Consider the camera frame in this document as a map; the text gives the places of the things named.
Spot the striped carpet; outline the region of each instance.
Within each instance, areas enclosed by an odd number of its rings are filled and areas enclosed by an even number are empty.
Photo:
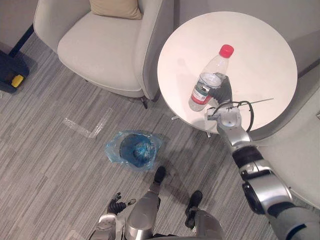
[[[30,76],[16,94],[0,99],[1,240],[64,240],[70,233],[78,236],[72,239],[88,239],[115,193],[139,199],[155,171],[131,171],[110,163],[104,153],[105,144],[123,130],[144,130],[163,140],[155,168],[166,166],[168,175],[156,233],[192,234],[184,226],[184,210],[199,189],[200,207],[220,220],[227,239],[277,239],[267,219],[250,210],[238,169],[218,135],[207,138],[171,120],[174,114],[161,97],[146,110],[137,100],[84,81],[35,34],[21,51]],[[96,138],[63,124],[68,118],[92,131],[109,108],[111,116]]]

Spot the plastic bag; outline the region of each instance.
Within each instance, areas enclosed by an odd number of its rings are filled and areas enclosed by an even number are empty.
[[[112,163],[120,163],[134,171],[152,169],[162,140],[141,131],[120,131],[105,146],[105,154]]]

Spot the gray wall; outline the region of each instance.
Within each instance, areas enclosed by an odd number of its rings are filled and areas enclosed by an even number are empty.
[[[38,0],[0,0],[0,50],[9,53],[34,21]]]
[[[254,16],[289,43],[298,71],[320,56],[320,0],[178,0],[181,25],[198,15],[232,11]]]

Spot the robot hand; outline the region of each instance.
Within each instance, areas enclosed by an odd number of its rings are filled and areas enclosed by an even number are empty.
[[[117,215],[118,213],[122,212],[127,206],[130,206],[136,202],[135,199],[131,199],[130,201],[127,202],[117,202],[119,199],[121,199],[121,193],[118,192],[110,201],[108,208],[107,208],[107,213],[108,214],[115,214]]]

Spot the white armchair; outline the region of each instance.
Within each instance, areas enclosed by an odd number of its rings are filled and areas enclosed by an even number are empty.
[[[141,20],[95,15],[89,0],[39,0],[38,37],[87,81],[132,98],[154,99],[157,63],[174,28],[174,0],[139,0]]]

